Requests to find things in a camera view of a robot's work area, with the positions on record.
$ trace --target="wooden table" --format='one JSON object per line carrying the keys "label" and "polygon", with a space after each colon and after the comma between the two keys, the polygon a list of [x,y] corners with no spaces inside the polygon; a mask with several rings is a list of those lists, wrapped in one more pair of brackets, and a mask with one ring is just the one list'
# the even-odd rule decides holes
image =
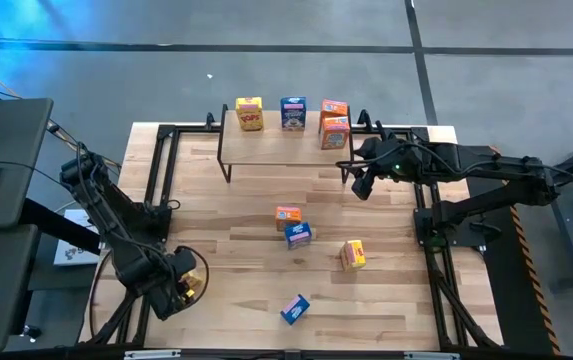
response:
{"label": "wooden table", "polygon": [[[119,187],[134,201],[144,196],[157,126],[133,124]],[[457,141],[450,126],[429,127],[429,134],[431,141]],[[355,146],[359,143],[356,136]],[[151,312],[146,346],[438,349],[425,258],[412,226],[415,198],[410,184],[377,181],[365,202],[352,194],[351,181],[342,185],[333,168],[237,166],[227,184],[216,161],[217,145],[217,135],[182,135],[171,193],[182,206],[173,213],[168,241],[170,249],[187,244],[206,256],[210,286],[200,303],[164,322]],[[160,174],[158,192],[162,178]],[[440,192],[443,199],[468,197],[464,181],[441,184]],[[315,236],[310,246],[286,249],[275,230],[277,205],[302,209]],[[357,273],[342,272],[338,259],[341,245],[351,239],[364,242],[367,257],[366,267]],[[482,257],[454,248],[453,262],[462,302],[501,343]],[[107,266],[96,295],[97,328],[123,294]],[[297,294],[311,306],[289,326],[279,311]],[[133,311],[131,333],[138,309]],[[445,312],[454,340],[448,306]],[[88,337],[86,324],[80,340]]]}

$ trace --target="small cereal box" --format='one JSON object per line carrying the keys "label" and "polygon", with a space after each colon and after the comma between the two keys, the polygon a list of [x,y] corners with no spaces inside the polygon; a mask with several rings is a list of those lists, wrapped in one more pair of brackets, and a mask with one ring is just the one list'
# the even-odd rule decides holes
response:
{"label": "small cereal box", "polygon": [[339,251],[339,258],[342,261],[344,271],[355,271],[366,265],[364,248],[361,240],[346,241]]}
{"label": "small cereal box", "polygon": [[322,123],[324,122],[324,119],[329,117],[342,116],[348,116],[347,103],[324,99],[322,101],[322,111],[319,112],[319,131],[322,130]]}
{"label": "small cereal box", "polygon": [[237,101],[235,101],[235,111],[237,111],[239,125],[243,130],[261,130],[264,127],[262,98],[237,98]]}
{"label": "small cereal box", "polygon": [[310,241],[313,240],[313,232],[310,231],[310,226],[307,222],[295,226],[287,226],[284,229],[284,236],[286,237],[288,250],[308,245]]}
{"label": "small cereal box", "polygon": [[306,126],[306,98],[282,98],[282,130],[304,131]]}
{"label": "small cereal box", "polygon": [[279,313],[282,315],[284,320],[286,320],[288,325],[293,325],[295,320],[297,320],[309,307],[310,303],[306,301],[301,294],[299,294],[295,296],[293,301],[286,305],[286,307]]}
{"label": "small cereal box", "polygon": [[348,117],[325,118],[319,140],[322,150],[343,149],[350,132]]}
{"label": "small cereal box", "polygon": [[286,226],[302,222],[302,211],[296,207],[278,206],[275,211],[275,226],[277,231],[284,231]]}

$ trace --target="toppled cereal box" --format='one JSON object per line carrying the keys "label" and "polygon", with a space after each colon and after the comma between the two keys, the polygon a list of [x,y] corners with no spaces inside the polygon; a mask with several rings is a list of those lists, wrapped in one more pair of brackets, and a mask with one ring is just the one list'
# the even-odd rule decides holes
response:
{"label": "toppled cereal box", "polygon": [[344,271],[355,271],[366,265],[364,247],[361,240],[346,241],[339,251],[339,258],[342,261]]}
{"label": "toppled cereal box", "polygon": [[324,119],[329,117],[348,116],[348,104],[342,101],[324,99],[322,110],[319,112],[319,131],[322,129]]}
{"label": "toppled cereal box", "polygon": [[306,98],[289,97],[281,100],[282,130],[304,131],[306,126]]}
{"label": "toppled cereal box", "polygon": [[302,222],[302,211],[296,207],[278,206],[275,211],[275,226],[277,231],[284,231],[287,226]]}
{"label": "toppled cereal box", "polygon": [[284,229],[284,237],[286,238],[286,245],[288,250],[308,245],[313,240],[313,232],[307,222],[299,225],[287,226]]}
{"label": "toppled cereal box", "polygon": [[264,117],[262,116],[262,98],[237,98],[235,101],[235,111],[237,112],[239,125],[243,130],[261,130],[264,127]]}
{"label": "toppled cereal box", "polygon": [[304,299],[304,297],[299,294],[288,304],[286,307],[280,311],[280,314],[286,320],[288,325],[293,325],[295,320],[297,320],[308,308],[310,303]]}
{"label": "toppled cereal box", "polygon": [[319,140],[322,150],[343,149],[350,133],[348,117],[325,118],[321,125]]}

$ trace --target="black metal frame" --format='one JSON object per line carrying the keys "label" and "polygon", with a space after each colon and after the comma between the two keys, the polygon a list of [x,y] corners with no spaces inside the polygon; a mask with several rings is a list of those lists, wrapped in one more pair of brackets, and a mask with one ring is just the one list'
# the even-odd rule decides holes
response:
{"label": "black metal frame", "polygon": [[[222,115],[225,115],[226,105],[222,110]],[[148,174],[148,183],[146,184],[146,193],[144,194],[144,202],[148,204],[153,203],[153,196],[155,193],[155,185],[157,184],[157,177],[159,175],[159,166],[161,163],[162,152],[164,148],[164,143],[166,139],[170,139],[170,149],[168,153],[168,160],[166,162],[166,171],[164,173],[164,181],[162,185],[162,192],[160,196],[160,205],[167,205],[170,201],[170,192],[173,184],[173,175],[175,173],[175,161],[177,160],[177,153],[179,152],[179,138],[182,133],[206,133],[206,134],[220,134],[221,124],[217,124],[213,117],[213,114],[208,113],[206,116],[205,124],[184,124],[184,125],[159,125],[157,128],[157,137],[155,141],[155,149],[153,150],[153,160],[150,167],[150,172]],[[148,330],[148,317],[150,314],[150,304],[145,298],[142,298],[142,303],[139,312],[139,319],[137,321],[137,330],[133,336],[132,342],[127,341],[128,328],[130,324],[130,317],[132,314],[132,308],[129,308],[124,316],[123,321],[120,323],[117,330],[117,344],[144,344],[146,338],[146,331]]]}
{"label": "black metal frame", "polygon": [[[150,168],[148,184],[146,186],[146,193],[144,197],[145,202],[151,203],[153,200],[153,194],[155,190],[155,185],[157,183],[157,176],[159,171],[159,166],[161,162],[162,149],[164,142],[167,138],[171,139],[170,151],[168,156],[168,162],[166,164],[166,172],[164,174],[164,182],[162,186],[161,202],[168,202],[168,197],[170,195],[170,189],[172,185],[173,174],[175,171],[175,159],[177,156],[177,150],[179,148],[179,137],[181,133],[219,133],[219,144],[217,150],[217,161],[222,169],[222,173],[226,178],[227,182],[230,182],[230,165],[228,172],[224,168],[224,164],[221,162],[221,140],[223,134],[223,128],[225,124],[226,111],[228,106],[226,104],[222,107],[221,122],[219,124],[214,122],[211,113],[208,113],[205,125],[160,125],[157,131],[157,139],[155,143],[155,150],[153,152],[153,160]],[[357,120],[357,124],[352,124],[349,109],[349,121],[350,121],[350,132],[349,132],[349,147],[351,160],[354,160],[353,150],[354,150],[354,135],[379,135],[377,130],[373,127],[370,116],[366,110],[360,112],[360,116]],[[402,136],[409,141],[416,141],[417,139],[422,139],[428,141],[428,130],[426,127],[395,127],[384,125],[385,128],[392,130],[397,136]],[[348,179],[348,172],[342,171],[342,182],[346,183]],[[424,200],[423,189],[420,185],[414,185],[415,198],[417,202],[418,209],[424,209],[426,203]],[[436,185],[430,188],[432,201],[439,201],[439,189]],[[435,315],[435,323],[437,326],[437,334],[439,339],[439,346],[441,350],[445,350],[453,346],[453,343],[448,337],[448,332],[446,328],[446,320],[444,317],[444,309],[441,302],[441,292],[446,291],[446,297],[449,299],[456,299],[456,304],[461,306],[459,302],[459,295],[457,290],[457,281],[455,278],[455,271],[453,267],[452,256],[448,244],[442,251],[442,260],[444,263],[445,272],[443,275],[439,271],[430,271],[430,264],[435,263],[434,254],[431,252],[430,247],[424,246],[424,253],[426,255],[426,263],[429,267],[428,277],[431,289],[431,297],[433,302],[433,310]],[[126,334],[128,332],[128,324],[131,317],[130,310],[124,317],[124,321],[120,324],[117,343],[118,344],[134,344],[138,346],[144,346],[144,341],[146,337],[146,332],[148,329],[148,319],[150,314],[150,306],[146,300],[142,300],[142,306],[139,314],[137,330],[132,342],[128,343],[126,341]],[[457,345],[466,347],[468,346],[468,339],[466,337],[466,330],[464,327],[464,321],[461,316],[453,312],[457,331]],[[199,350],[199,349],[182,349],[183,355],[188,355],[189,353],[193,356],[211,356],[211,357],[244,357],[244,356],[275,356],[280,357],[284,354],[282,350],[265,351],[265,350],[228,350],[228,349],[212,349],[212,350]],[[302,358],[302,352],[297,352],[299,355],[297,359]],[[306,351],[306,354],[312,354],[313,352]],[[399,357],[400,354],[403,357],[403,352],[399,351],[372,351],[372,352],[350,352],[350,351],[315,351],[316,358],[333,357],[372,357],[372,358],[391,358]]]}

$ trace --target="concrete floor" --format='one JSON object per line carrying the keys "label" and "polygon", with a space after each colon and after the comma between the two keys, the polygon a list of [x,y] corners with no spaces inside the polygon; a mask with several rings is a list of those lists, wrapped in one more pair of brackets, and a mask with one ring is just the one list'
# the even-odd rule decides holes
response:
{"label": "concrete floor", "polygon": [[[573,48],[573,0],[415,0],[432,47]],[[0,0],[0,38],[215,45],[411,46],[404,0]],[[573,150],[573,56],[426,55],[440,125],[460,143],[555,163]],[[121,160],[134,121],[198,121],[240,95],[276,109],[288,94],[366,108],[386,123],[426,124],[413,54],[66,52],[0,50],[0,79],[25,97],[55,100],[53,119],[92,150]],[[51,174],[73,153],[47,137],[38,167]],[[70,200],[35,176],[30,195]],[[543,284],[569,275],[548,208],[520,213]],[[31,316],[36,345],[72,344],[84,291],[42,294]],[[573,290],[546,294],[563,353],[573,355]],[[79,316],[61,316],[66,303]],[[48,334],[53,325],[58,329]]]}

